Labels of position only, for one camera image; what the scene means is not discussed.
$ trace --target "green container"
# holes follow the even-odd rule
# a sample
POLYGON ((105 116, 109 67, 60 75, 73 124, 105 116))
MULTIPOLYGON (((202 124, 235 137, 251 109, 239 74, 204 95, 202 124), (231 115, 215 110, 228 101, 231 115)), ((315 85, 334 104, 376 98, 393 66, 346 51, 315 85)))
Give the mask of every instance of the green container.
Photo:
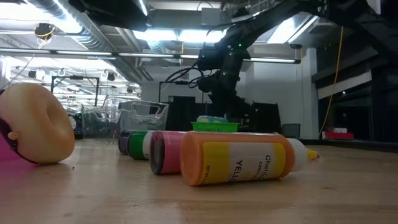
POLYGON ((239 123, 191 122, 194 131, 237 132, 239 123))

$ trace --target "ceiling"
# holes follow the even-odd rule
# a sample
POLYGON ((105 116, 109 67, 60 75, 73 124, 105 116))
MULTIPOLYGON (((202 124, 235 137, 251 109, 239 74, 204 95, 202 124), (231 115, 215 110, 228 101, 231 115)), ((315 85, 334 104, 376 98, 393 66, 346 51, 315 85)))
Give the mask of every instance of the ceiling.
MULTIPOLYGON (((199 2, 199 1, 181 1, 181 0, 165 0, 165 1, 144 1, 137 0, 136 4, 140 4, 141 7, 144 5, 149 12, 149 24, 159 24, 160 27, 151 27, 150 29, 163 29, 171 30, 176 40, 159 40, 158 42, 162 46, 162 50, 168 54, 190 54, 198 55, 199 50, 203 47, 203 42, 195 41, 178 41, 182 36, 184 30, 197 29, 197 24, 200 25, 201 29, 206 30, 208 24, 218 24, 225 19, 224 14, 230 15, 239 6, 245 6, 250 12, 257 12, 259 10, 267 9, 275 4, 274 0, 265 1, 210 1, 210 2, 199 2), (223 5, 224 11, 220 12, 220 7, 223 5), (182 14, 191 15, 192 19, 179 17, 182 14)), ((308 21, 310 15, 306 13, 299 13, 290 21, 284 22, 285 24, 290 23, 292 29, 298 29, 304 21, 308 21)), ((12 47, 12 48, 30 48, 36 49, 42 42, 34 35, 34 28, 39 23, 45 22, 49 24, 56 23, 54 17, 50 12, 44 12, 38 10, 35 6, 30 4, 10 4, 0 3, 0 47, 12 47)), ((90 21, 90 29, 98 31, 96 35, 100 35, 103 40, 107 41, 107 44, 113 47, 112 51, 119 52, 152 52, 153 46, 148 41, 138 39, 137 32, 132 30, 120 29, 110 26, 96 26, 90 21)), ((78 41, 79 34, 68 34, 64 32, 65 28, 57 28, 52 34, 50 42, 42 46, 43 49, 57 49, 57 50, 88 50, 88 48, 78 41)), ((270 44, 272 36, 278 32, 278 27, 275 27, 268 32, 264 33, 258 38, 258 40, 248 48, 249 53, 252 57, 272 57, 272 58, 297 58, 298 53, 296 50, 291 49, 287 44, 270 44)), ((321 47, 327 45, 330 42, 338 39, 338 27, 327 21, 315 21, 313 24, 308 26, 302 35, 298 36, 293 43, 302 44, 304 47, 321 47), (314 27, 321 27, 318 31, 309 33, 310 30, 314 30, 314 27)), ((11 78, 14 78, 20 73, 22 68, 29 62, 32 55, 5 55, 3 54, 3 60, 8 58, 10 61, 8 64, 12 67, 10 74, 11 78)), ((102 58, 90 58, 86 57, 70 57, 70 58, 43 58, 36 55, 37 58, 33 59, 29 66, 19 74, 18 78, 13 80, 13 83, 19 82, 38 82, 49 88, 48 84, 51 82, 51 76, 58 75, 59 73, 65 76, 68 75, 81 75, 84 77, 97 77, 100 79, 100 95, 127 95, 126 88, 129 85, 135 86, 135 92, 131 94, 132 97, 139 98, 141 90, 139 84, 142 82, 153 82, 153 81, 164 81, 169 74, 179 70, 181 68, 189 67, 194 63, 194 60, 151 60, 151 59, 137 59, 127 58, 125 63, 131 69, 129 74, 126 73, 126 68, 119 68, 118 63, 114 63, 113 60, 103 60, 102 58), (45 78, 32 79, 28 77, 30 70, 40 70, 39 74, 45 74, 45 78), (114 82, 107 81, 107 74, 114 73, 116 79, 114 82), (126 76, 132 74, 135 75, 134 79, 136 83, 127 81, 126 76)), ((244 63, 242 72, 250 66, 250 63, 244 63)), ((189 79, 198 76, 197 72, 191 72, 189 79)), ((62 82, 56 88, 55 92, 63 93, 64 96, 68 94, 82 94, 92 95, 94 87, 89 87, 92 83, 88 80, 64 80, 67 84, 62 82), (87 87, 80 87, 80 91, 73 91, 68 88, 68 85, 80 85, 87 87)))

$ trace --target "donut toy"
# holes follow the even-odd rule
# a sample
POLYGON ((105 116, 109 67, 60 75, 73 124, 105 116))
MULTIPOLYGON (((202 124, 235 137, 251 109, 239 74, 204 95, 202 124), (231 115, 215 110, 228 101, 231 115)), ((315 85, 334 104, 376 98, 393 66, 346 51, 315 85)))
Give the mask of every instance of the donut toy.
POLYGON ((67 112, 48 89, 33 83, 0 90, 0 134, 12 151, 37 164, 62 161, 75 148, 67 112))

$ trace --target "wooden table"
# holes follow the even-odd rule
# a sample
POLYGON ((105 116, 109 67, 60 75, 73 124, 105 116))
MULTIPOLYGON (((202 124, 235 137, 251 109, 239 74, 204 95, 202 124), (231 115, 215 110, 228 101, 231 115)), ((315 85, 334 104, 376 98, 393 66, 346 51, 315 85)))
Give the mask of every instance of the wooden table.
POLYGON ((0 223, 398 223, 398 154, 310 148, 322 158, 281 180, 189 187, 78 141, 61 164, 0 163, 0 223))

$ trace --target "robotic arm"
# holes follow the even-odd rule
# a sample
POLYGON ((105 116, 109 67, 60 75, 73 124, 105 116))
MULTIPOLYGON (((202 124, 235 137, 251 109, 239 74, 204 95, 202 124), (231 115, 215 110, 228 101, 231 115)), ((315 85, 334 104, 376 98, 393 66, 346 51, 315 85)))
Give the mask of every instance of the robotic arm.
POLYGON ((211 92, 213 115, 223 116, 231 105, 238 106, 241 101, 235 87, 243 59, 250 59, 246 49, 260 35, 302 11, 363 32, 380 54, 398 63, 398 29, 376 14, 366 0, 284 0, 233 25, 214 47, 201 50, 198 68, 218 70, 215 75, 198 81, 201 91, 211 92))

